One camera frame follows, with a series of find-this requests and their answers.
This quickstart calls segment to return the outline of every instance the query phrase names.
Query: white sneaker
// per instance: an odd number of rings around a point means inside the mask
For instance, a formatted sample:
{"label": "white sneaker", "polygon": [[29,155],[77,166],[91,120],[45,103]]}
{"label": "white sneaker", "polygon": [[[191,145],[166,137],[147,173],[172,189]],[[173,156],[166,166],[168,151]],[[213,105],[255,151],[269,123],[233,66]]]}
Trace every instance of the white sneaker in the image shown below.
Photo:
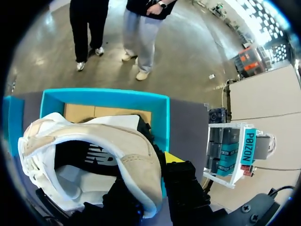
{"label": "white sneaker", "polygon": [[[127,128],[124,122],[121,127],[116,126],[116,121],[112,123],[112,117],[119,117],[119,121],[131,121],[132,127],[137,128],[139,116],[108,117],[76,124],[59,113],[52,113],[34,121],[18,141],[23,171],[33,184],[67,211],[83,206],[84,202],[102,204],[103,195],[116,179],[107,176],[107,172],[117,167],[129,191],[143,205],[143,217],[151,218],[162,204],[157,155],[137,129]],[[84,141],[89,146],[59,148],[70,141]]]}
{"label": "white sneaker", "polygon": [[143,80],[147,79],[148,75],[149,75],[149,72],[139,72],[136,76],[136,79],[138,81],[143,81]]}
{"label": "white sneaker", "polygon": [[85,62],[77,63],[77,71],[81,72],[85,68]]}
{"label": "white sneaker", "polygon": [[95,53],[96,55],[101,56],[104,53],[103,47],[95,49]]}
{"label": "white sneaker", "polygon": [[137,56],[131,56],[131,55],[129,55],[129,54],[125,54],[123,57],[122,57],[122,61],[123,62],[126,62],[126,61],[129,61],[129,60],[131,60],[131,59],[133,59],[133,58],[135,58],[135,57],[137,57]]}

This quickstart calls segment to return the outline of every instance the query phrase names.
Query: teal box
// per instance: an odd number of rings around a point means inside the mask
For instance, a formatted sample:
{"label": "teal box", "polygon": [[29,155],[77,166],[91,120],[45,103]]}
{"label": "teal box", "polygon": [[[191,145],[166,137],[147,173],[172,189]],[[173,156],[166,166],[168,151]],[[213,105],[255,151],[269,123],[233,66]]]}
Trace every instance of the teal box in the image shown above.
{"label": "teal box", "polygon": [[12,156],[18,155],[18,139],[23,136],[23,112],[24,100],[12,96],[3,98],[3,136]]}
{"label": "teal box", "polygon": [[233,150],[231,152],[221,151],[221,157],[220,159],[222,161],[229,161],[229,162],[235,162],[237,157],[238,149]]}
{"label": "teal box", "polygon": [[50,113],[64,113],[64,105],[92,105],[151,112],[151,132],[155,144],[169,152],[169,97],[154,93],[120,89],[66,88],[43,92],[40,117]]}
{"label": "teal box", "polygon": [[226,152],[231,152],[233,150],[238,149],[239,143],[231,144],[231,145],[222,145],[222,150]]}
{"label": "teal box", "polygon": [[230,162],[230,161],[221,160],[219,162],[219,166],[216,174],[225,177],[234,171],[234,167],[235,167],[235,161]]}
{"label": "teal box", "polygon": [[231,145],[222,145],[221,156],[220,159],[222,161],[236,162],[238,152],[238,143]]}

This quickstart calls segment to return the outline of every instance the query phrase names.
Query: person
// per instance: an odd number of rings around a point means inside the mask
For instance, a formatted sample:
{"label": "person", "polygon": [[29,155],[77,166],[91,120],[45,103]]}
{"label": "person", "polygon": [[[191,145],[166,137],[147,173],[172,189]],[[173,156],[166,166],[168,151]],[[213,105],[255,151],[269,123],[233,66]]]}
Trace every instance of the person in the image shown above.
{"label": "person", "polygon": [[126,62],[138,57],[136,79],[145,80],[152,70],[155,38],[162,21],[171,13],[177,0],[127,0],[124,13],[123,46]]}
{"label": "person", "polygon": [[75,44],[77,71],[84,69],[88,57],[88,23],[91,33],[90,47],[98,56],[104,53],[103,30],[108,9],[109,0],[71,0],[70,23]]}

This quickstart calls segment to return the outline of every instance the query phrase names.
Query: wristwatch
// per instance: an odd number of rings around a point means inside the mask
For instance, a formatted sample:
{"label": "wristwatch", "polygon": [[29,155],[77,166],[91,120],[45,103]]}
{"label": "wristwatch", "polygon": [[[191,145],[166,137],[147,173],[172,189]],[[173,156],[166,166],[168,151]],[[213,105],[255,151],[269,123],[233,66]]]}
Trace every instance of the wristwatch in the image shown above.
{"label": "wristwatch", "polygon": [[165,4],[162,1],[159,1],[158,4],[162,7],[162,8],[167,8],[167,4]]}

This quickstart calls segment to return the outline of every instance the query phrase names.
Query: white shelf rack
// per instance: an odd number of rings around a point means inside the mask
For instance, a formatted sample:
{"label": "white shelf rack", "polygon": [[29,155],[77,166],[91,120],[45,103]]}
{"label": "white shelf rack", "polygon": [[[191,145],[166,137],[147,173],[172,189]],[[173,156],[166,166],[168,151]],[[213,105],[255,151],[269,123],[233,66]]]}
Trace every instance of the white shelf rack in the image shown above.
{"label": "white shelf rack", "polygon": [[215,174],[208,172],[207,168],[204,168],[204,177],[219,183],[221,185],[224,185],[228,188],[235,188],[235,183],[241,179],[244,176],[244,171],[241,170],[241,157],[243,154],[243,148],[244,148],[244,140],[245,140],[245,132],[246,129],[254,128],[253,125],[247,124],[246,122],[240,122],[240,123],[219,123],[219,124],[209,124],[208,128],[208,141],[207,141],[207,151],[209,146],[209,139],[210,139],[210,130],[211,128],[233,128],[233,129],[239,129],[239,144],[238,144],[238,154],[235,162],[234,171],[231,175],[230,182],[223,180],[221,178],[215,177]]}

